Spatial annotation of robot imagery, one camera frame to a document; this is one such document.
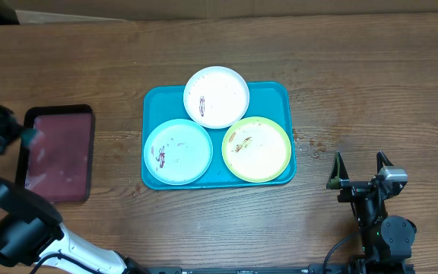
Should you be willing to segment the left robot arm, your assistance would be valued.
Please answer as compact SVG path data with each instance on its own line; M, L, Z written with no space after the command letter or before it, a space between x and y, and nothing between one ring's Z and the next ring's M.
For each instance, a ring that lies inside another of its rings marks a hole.
M0 105L0 155L15 140L26 146L37 137ZM56 208L43 197L0 177L0 265L41 266L68 273L146 273L133 259L104 250L69 231Z

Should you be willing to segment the black tray with maroon liquid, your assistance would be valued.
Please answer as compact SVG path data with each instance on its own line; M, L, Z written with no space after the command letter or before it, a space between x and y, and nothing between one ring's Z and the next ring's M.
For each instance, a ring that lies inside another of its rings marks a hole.
M90 195L95 116L87 104L33 107L24 126L38 132L22 144L15 184L50 202L84 202Z

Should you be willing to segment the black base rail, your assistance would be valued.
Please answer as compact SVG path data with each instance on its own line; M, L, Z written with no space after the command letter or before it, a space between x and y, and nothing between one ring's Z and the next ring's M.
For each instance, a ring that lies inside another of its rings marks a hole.
M346 264L328 264L325 269L321 263L295 267L258 267L258 268L197 268L185 269L181 267L159 266L149 267L150 274L348 274L357 273L350 270Z

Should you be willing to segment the teal plastic serving tray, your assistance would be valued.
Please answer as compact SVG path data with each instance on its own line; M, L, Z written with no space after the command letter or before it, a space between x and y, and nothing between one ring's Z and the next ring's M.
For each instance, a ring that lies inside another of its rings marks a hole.
M290 147L294 148L294 135L290 114L290 101L286 88L275 81L248 83L249 107L246 117L261 116L276 122L288 135ZM183 85L157 86L146 93L143 100L143 125L141 145L145 146L148 136L160 124L171 119L188 119L183 106ZM171 186L154 178L141 159L141 178L153 190L200 190L255 186L234 176L222 159L221 145L226 129L208 129L213 145L213 157L208 170L196 181Z

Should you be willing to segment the yellow-green dirty plate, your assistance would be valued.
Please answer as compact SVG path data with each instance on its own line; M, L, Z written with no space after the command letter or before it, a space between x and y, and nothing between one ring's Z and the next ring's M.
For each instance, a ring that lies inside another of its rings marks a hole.
M292 157L290 139L271 119L252 116L234 123L225 133L221 153L228 170L250 183L279 177Z

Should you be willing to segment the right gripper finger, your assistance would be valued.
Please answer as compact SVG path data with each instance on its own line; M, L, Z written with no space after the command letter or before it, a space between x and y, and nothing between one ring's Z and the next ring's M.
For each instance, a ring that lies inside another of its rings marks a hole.
M393 163L386 157L382 151L376 153L377 173L379 173L385 166L392 166Z
M346 187L348 183L349 176L342 160L341 153L336 151L332 172L326 184L326 188L328 190L340 190L341 188Z

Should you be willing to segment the light blue dirty plate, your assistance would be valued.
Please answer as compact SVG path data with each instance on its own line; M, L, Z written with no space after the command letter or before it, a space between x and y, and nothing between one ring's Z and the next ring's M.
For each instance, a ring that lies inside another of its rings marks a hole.
M188 119L161 123L148 136L142 151L151 176L171 186L192 183L211 164L213 145L210 135Z

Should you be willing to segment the white plate with red stain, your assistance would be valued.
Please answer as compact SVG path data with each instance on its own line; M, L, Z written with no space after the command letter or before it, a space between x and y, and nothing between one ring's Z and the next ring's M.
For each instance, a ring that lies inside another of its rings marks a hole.
M186 83L183 103L189 117L209 129L223 129L240 120L249 107L249 88L231 68L210 66Z

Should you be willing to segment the green and pink sponge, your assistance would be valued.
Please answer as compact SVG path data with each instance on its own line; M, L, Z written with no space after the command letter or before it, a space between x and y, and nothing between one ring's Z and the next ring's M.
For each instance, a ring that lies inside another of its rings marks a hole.
M21 133L21 144L28 150L37 147L41 143L43 143L43 140L45 139L45 134L35 128L28 128L25 129Z

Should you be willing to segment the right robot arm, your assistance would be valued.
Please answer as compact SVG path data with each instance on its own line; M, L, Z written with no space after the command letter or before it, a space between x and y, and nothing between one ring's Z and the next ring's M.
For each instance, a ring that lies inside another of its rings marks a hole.
M369 181L351 181L337 151L328 190L338 190L339 202L351 205L358 231L339 241L322 263L323 273L413 273L405 263L412 255L411 246L417 233L416 225L401 216L389 215L385 201L397 196L408 183L408 174L379 151L376 154L377 174ZM351 238L359 236L363 253L352 256L346 266L329 266L334 251Z

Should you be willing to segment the brown cardboard backdrop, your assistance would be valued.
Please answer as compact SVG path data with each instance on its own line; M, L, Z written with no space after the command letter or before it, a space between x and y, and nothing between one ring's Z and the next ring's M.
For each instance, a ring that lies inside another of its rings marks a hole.
M132 21L438 12L438 0L8 0L7 5Z

